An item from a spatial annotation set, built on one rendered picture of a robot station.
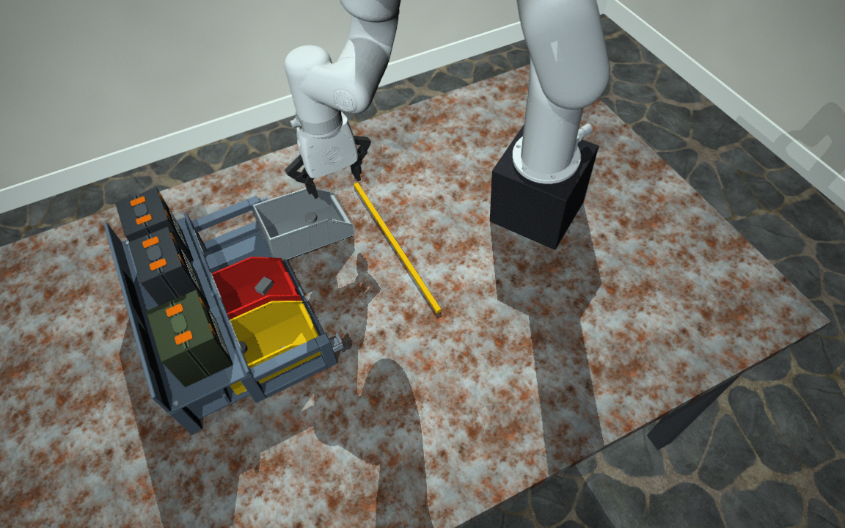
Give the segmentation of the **red open bin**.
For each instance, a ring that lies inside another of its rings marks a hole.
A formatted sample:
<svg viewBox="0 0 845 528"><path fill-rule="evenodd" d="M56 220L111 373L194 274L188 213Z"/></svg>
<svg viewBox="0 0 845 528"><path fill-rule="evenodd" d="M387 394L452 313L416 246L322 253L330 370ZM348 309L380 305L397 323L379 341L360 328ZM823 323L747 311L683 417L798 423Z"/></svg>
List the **red open bin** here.
<svg viewBox="0 0 845 528"><path fill-rule="evenodd" d="M231 320L271 301L301 301L282 258L249 257L212 275ZM263 276L273 282L265 296L255 290Z"/></svg>

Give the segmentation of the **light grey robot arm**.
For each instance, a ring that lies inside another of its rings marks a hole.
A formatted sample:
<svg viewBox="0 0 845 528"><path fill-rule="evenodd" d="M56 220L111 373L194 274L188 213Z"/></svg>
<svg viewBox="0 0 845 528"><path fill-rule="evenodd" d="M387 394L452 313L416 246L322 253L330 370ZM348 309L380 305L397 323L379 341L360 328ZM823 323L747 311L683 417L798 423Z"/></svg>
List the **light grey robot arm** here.
<svg viewBox="0 0 845 528"><path fill-rule="evenodd" d="M395 43L401 0L340 1L351 20L337 62L332 64L316 45L298 47L285 58L296 110L290 124L303 133L332 133L341 125L342 111L367 110ZM513 165L534 183L561 183L578 170L578 142L593 132L590 124L578 129L582 108L597 101L610 80L599 7L596 0L516 2L530 74L523 137L513 147Z"/></svg>

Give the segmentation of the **yellow vertical bar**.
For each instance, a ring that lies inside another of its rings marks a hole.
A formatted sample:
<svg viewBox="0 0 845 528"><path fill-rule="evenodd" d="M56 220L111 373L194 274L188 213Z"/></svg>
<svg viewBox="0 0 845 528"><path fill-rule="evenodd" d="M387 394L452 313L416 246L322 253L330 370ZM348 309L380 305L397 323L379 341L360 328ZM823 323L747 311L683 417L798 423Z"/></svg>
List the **yellow vertical bar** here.
<svg viewBox="0 0 845 528"><path fill-rule="evenodd" d="M356 189L356 192L359 193L359 195L361 195L361 198L363 199L363 201L365 201L365 204L366 204L367 208L369 208L369 210L371 211L373 218L375 218L375 220L380 225L380 228L383 230L384 234L389 238L390 244L392 244L392 246L395 247L395 251L397 252L399 257L401 257L403 264L405 264L405 266L408 268L409 273L413 276L415 282L419 285L420 290L425 294L427 301L429 301L429 303L432 305L433 309L435 309L436 314L442 313L442 308L440 308L440 306L437 304L435 298L431 295L431 292L429 290L427 290L425 283L423 283L423 281L420 279L420 275L416 272L415 268L412 266L411 262L408 260L408 257L405 255L405 253L403 253L401 246L397 243L397 241L395 240L395 237L392 236L392 233L390 233L390 231L388 230L388 227L386 226L384 221L380 218L378 211L376 211L376 209L373 207L371 201L368 199L367 195L365 194L365 191L362 190L361 185L358 184L358 183L355 183L354 187Z"/></svg>

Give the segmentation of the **olive green case with orange latches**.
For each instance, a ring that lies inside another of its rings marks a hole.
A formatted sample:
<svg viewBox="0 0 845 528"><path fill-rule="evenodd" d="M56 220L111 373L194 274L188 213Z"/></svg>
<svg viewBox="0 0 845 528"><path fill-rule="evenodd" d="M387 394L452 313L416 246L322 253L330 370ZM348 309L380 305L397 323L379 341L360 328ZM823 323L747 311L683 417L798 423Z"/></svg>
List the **olive green case with orange latches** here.
<svg viewBox="0 0 845 528"><path fill-rule="evenodd" d="M184 387L233 365L220 327L197 290L145 313L161 363Z"/></svg>

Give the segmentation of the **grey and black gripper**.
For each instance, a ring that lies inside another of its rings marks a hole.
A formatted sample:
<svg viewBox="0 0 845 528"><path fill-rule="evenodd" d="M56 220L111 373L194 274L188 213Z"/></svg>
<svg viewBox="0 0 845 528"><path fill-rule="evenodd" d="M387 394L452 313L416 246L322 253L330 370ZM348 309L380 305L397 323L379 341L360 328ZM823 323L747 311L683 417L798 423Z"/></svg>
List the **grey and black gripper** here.
<svg viewBox="0 0 845 528"><path fill-rule="evenodd" d="M367 155L371 140L365 136L353 135L348 118L343 116L343 112L341 114L341 125L332 133L312 135L303 133L299 127L296 128L299 156L285 171L297 183L305 183L307 193L314 195L315 199L318 199L318 190L314 178L326 176L350 165L356 181L361 181L362 159ZM302 172L297 172L302 165Z"/></svg>

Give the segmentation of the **grey metal bin rack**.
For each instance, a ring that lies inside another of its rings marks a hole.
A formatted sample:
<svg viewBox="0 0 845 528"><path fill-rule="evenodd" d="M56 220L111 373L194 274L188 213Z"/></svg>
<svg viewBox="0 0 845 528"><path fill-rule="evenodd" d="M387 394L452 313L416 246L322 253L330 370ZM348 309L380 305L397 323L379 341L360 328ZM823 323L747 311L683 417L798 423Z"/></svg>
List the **grey metal bin rack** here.
<svg viewBox="0 0 845 528"><path fill-rule="evenodd" d="M140 283L128 240L121 241L110 225L103 223L111 254L113 254L115 271L117 271L122 295L128 310L128 318L130 318L139 356L143 364L145 380L150 387L151 398L191 435L202 430L200 419L207 417L212 412L221 410L249 395L254 398L255 403L258 403L293 386L296 382L307 380L311 375L318 374L337 364L334 352L343 349L342 339L338 333L335 338L329 340L328 335L320 329L318 320L312 313L307 298L303 295L301 285L296 281L288 261L284 260L286 271L288 271L296 291L299 292L299 296L301 296L301 300L319 335L306 343L297 345L292 350L282 352L280 355L249 369L212 273L239 261L247 260L249 257L272 257L271 252L261 236L256 221L222 236L211 238L205 243L202 242L198 232L216 224L224 223L226 220L233 219L251 210L254 211L252 205L267 200L267 195L260 199L255 195L233 206L205 215L200 219L191 221L190 216L184 213L185 217L177 220L190 248L193 259L191 261L192 267L197 271L202 291L205 292L205 297L207 297L209 310L214 315L218 327L220 327L220 332L224 337L224 343L233 363L230 367L186 387L177 380L177 377L167 369L166 365L161 363L160 354L158 354L150 327L150 320L145 313L145 311L158 305ZM296 367L276 375L271 380L259 382L263 378L267 378L268 375L298 363L316 352L320 352L322 356L316 356L306 363L296 365ZM230 387L238 381L241 381L247 389L239 395L234 393Z"/></svg>

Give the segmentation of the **yellow open bin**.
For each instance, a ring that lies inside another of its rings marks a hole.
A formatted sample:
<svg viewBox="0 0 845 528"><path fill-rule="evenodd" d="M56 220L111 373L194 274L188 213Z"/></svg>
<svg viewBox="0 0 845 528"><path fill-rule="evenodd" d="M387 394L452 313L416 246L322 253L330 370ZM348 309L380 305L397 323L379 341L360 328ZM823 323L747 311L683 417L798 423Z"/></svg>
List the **yellow open bin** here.
<svg viewBox="0 0 845 528"><path fill-rule="evenodd" d="M303 301L271 301L247 313L237 315L230 321L238 341L247 344L247 352L244 356L249 369L319 335ZM281 348L283 345L285 347ZM299 363L268 375L259 382L271 380L276 375L285 373L296 365L306 363L320 355L320 352L315 353Z"/></svg>

